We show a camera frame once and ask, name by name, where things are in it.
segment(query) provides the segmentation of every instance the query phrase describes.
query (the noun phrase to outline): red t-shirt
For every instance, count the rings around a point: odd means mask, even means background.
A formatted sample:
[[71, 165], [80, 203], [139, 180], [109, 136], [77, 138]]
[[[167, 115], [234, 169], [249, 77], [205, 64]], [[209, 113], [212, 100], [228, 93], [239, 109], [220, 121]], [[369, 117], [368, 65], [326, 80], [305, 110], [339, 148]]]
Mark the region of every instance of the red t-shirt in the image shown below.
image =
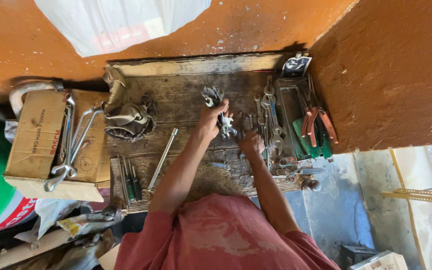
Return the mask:
[[147, 215], [124, 235], [115, 269], [339, 269], [309, 235], [276, 232], [244, 196], [212, 194], [183, 205], [176, 218]]

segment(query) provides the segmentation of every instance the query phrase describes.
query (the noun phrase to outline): orange wall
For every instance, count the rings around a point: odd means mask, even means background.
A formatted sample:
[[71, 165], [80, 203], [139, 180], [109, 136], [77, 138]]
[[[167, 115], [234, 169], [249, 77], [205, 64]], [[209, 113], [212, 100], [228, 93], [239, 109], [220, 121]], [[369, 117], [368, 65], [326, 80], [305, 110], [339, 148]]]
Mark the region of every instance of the orange wall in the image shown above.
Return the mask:
[[308, 48], [352, 2], [213, 0], [198, 18], [169, 36], [82, 58], [33, 0], [0, 0], [0, 102], [8, 100], [13, 84], [27, 78], [99, 79], [109, 60], [262, 52], [295, 42]]
[[432, 144], [432, 1], [361, 0], [309, 51], [335, 153]]

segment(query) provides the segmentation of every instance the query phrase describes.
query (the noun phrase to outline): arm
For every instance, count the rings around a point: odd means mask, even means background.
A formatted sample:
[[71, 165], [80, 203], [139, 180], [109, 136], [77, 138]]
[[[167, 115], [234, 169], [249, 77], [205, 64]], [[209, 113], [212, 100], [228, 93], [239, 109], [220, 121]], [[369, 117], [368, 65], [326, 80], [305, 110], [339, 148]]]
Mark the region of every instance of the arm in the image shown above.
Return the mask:
[[216, 126], [218, 115], [224, 112], [225, 116], [231, 117], [228, 112], [228, 104], [229, 102], [225, 98], [218, 107], [212, 109], [205, 107], [201, 112], [198, 125], [186, 146], [159, 183], [149, 205], [149, 213], [166, 212], [173, 216], [176, 215], [177, 210], [188, 195], [195, 178], [196, 169], [209, 143], [219, 133], [219, 128]]
[[261, 136], [255, 131], [249, 131], [244, 140], [239, 142], [239, 148], [244, 152], [251, 166], [259, 204], [269, 224], [281, 234], [300, 232], [301, 229], [294, 219], [288, 201], [279, 190], [261, 156], [265, 149]]

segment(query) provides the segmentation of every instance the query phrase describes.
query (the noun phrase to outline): bunch of wrenches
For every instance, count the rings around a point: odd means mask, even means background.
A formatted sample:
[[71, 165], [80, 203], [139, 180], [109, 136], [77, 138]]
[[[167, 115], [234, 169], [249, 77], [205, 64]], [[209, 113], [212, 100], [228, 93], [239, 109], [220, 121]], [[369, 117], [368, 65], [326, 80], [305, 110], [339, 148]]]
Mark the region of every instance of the bunch of wrenches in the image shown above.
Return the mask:
[[273, 77], [268, 76], [266, 81], [266, 87], [264, 88], [264, 96], [261, 100], [261, 107], [263, 107], [268, 112], [268, 122], [269, 126], [268, 132], [271, 134], [269, 139], [269, 145], [277, 149], [277, 154], [281, 155], [283, 152], [284, 140], [281, 138], [281, 133], [283, 128], [278, 124], [278, 117], [276, 116], [275, 104], [276, 98], [274, 96], [275, 90], [273, 88]]
[[284, 140], [280, 136], [283, 129], [278, 124], [278, 118], [276, 117], [274, 108], [276, 99], [274, 97], [275, 90], [272, 85], [273, 77], [269, 75], [267, 76], [266, 87], [264, 88], [264, 97], [261, 99], [259, 94], [253, 96], [256, 102], [257, 114], [252, 115], [254, 117], [257, 116], [257, 119], [252, 120], [251, 114], [249, 115], [251, 128], [253, 128], [252, 125], [254, 122], [256, 131], [258, 131], [264, 139], [264, 144], [266, 145], [266, 165], [268, 168], [271, 166], [269, 160], [271, 149], [276, 147], [278, 150], [277, 154], [281, 155], [284, 145]]
[[[201, 91], [201, 95], [206, 100], [206, 106], [213, 108], [218, 106], [219, 103], [223, 102], [224, 91], [221, 89], [216, 89], [214, 86], [213, 88], [205, 86]], [[225, 117], [224, 114], [221, 113], [217, 121], [219, 129], [222, 131], [221, 136], [223, 139], [226, 139], [226, 137], [229, 138], [230, 133], [232, 133], [234, 136], [237, 136], [238, 132], [231, 125], [231, 121], [233, 121], [232, 118]]]
[[[105, 102], [101, 103], [100, 107], [92, 107], [82, 113], [81, 118], [78, 122], [76, 131], [74, 132], [75, 126], [75, 115], [76, 115], [76, 104], [71, 94], [66, 94], [66, 110], [63, 131], [61, 133], [61, 148], [59, 158], [63, 163], [61, 165], [54, 166], [51, 169], [51, 174], [54, 177], [44, 181], [43, 187], [45, 192], [51, 192], [61, 183], [66, 177], [75, 177], [78, 173], [78, 169], [73, 166], [76, 154], [78, 153], [81, 145], [83, 144], [84, 138], [93, 123], [94, 118], [97, 114], [100, 114], [104, 110]], [[81, 129], [81, 125], [85, 120], [85, 116], [89, 115], [89, 119]]]

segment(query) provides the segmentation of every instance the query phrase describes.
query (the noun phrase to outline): blue floor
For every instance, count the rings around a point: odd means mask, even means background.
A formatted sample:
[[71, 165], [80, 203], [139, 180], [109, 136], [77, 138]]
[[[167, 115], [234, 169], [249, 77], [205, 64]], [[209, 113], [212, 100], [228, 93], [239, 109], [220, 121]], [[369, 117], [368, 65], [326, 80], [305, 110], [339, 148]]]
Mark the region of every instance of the blue floor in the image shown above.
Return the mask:
[[[301, 230], [341, 266], [341, 245], [375, 248], [361, 184], [351, 154], [334, 155], [333, 163], [320, 159], [314, 166], [327, 169], [316, 175], [321, 190], [286, 192], [285, 197]], [[256, 197], [252, 200], [259, 206]]]

